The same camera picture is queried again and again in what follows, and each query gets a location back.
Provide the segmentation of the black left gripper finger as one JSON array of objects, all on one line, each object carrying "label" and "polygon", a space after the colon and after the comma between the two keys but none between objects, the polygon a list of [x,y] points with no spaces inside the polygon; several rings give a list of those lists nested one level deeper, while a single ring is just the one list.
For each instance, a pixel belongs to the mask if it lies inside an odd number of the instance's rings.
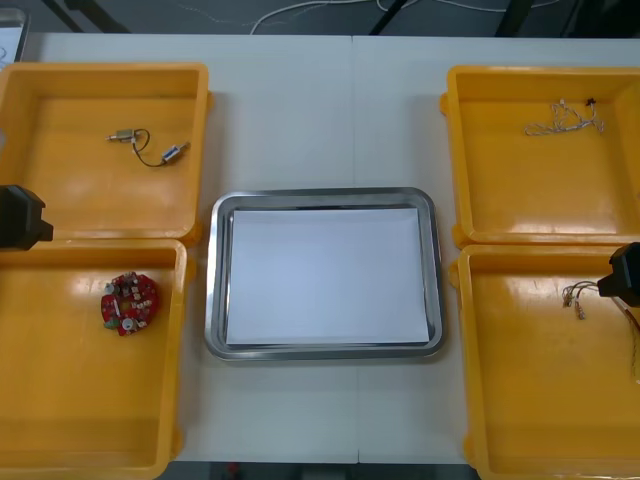
[{"label": "black left gripper finger", "polygon": [[53,240],[54,228],[45,221],[33,225],[9,223],[1,226],[2,249],[31,249],[39,242]]},{"label": "black left gripper finger", "polygon": [[45,202],[19,185],[1,186],[1,222],[30,223],[42,216]]}]

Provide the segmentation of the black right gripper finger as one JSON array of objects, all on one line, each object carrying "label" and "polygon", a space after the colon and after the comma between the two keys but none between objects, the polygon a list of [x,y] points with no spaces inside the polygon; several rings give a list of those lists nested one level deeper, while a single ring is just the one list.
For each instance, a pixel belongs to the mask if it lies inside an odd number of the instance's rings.
[{"label": "black right gripper finger", "polygon": [[639,276],[611,273],[597,282],[601,297],[618,297],[621,300],[639,299]]},{"label": "black right gripper finger", "polygon": [[618,248],[610,257],[612,271],[618,275],[638,276],[640,263],[640,243],[632,242]]}]

